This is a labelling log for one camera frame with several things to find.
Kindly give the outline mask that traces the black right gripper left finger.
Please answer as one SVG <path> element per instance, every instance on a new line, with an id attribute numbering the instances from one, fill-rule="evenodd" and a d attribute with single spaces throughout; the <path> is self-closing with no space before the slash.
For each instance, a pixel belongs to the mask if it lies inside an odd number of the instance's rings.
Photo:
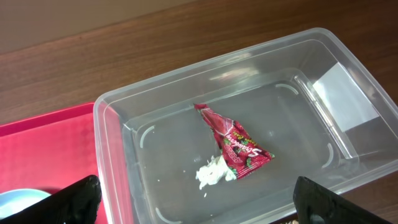
<path id="1" fill-rule="evenodd" d="M 100 180 L 96 175 L 89 175 L 3 218 L 1 224 L 95 224 L 100 203 Z"/>

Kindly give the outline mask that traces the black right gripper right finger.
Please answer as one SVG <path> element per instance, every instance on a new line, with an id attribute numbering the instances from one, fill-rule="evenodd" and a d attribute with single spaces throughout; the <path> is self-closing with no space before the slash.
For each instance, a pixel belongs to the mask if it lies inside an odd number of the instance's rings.
<path id="1" fill-rule="evenodd" d="M 299 224 L 390 224 L 307 177 L 298 177 L 293 194 Z"/>

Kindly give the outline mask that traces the light blue plate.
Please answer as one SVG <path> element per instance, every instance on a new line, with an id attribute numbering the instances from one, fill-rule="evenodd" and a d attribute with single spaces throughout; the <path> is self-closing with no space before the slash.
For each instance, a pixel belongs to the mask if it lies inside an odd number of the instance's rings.
<path id="1" fill-rule="evenodd" d="M 27 207 L 51 196 L 37 189 L 15 189 L 1 193 L 1 219 L 16 214 Z"/>

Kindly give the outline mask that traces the red snack wrapper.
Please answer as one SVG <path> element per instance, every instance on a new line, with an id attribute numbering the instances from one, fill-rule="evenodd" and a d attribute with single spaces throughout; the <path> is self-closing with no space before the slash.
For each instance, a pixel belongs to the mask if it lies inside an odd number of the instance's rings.
<path id="1" fill-rule="evenodd" d="M 206 104 L 195 104 L 194 108 L 212 130 L 227 168 L 237 179 L 248 176 L 275 158 L 258 145 L 238 121 L 215 113 Z"/>

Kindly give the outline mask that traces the white napkin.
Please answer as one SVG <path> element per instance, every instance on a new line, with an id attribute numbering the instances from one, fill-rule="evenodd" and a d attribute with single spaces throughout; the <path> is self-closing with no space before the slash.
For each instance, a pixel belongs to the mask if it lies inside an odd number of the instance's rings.
<path id="1" fill-rule="evenodd" d="M 234 172 L 227 166 L 223 156 L 212 156 L 211 161 L 196 172 L 195 178 L 200 182 L 200 190 L 206 185 L 217 184 L 222 178 L 227 182 L 237 179 Z"/>

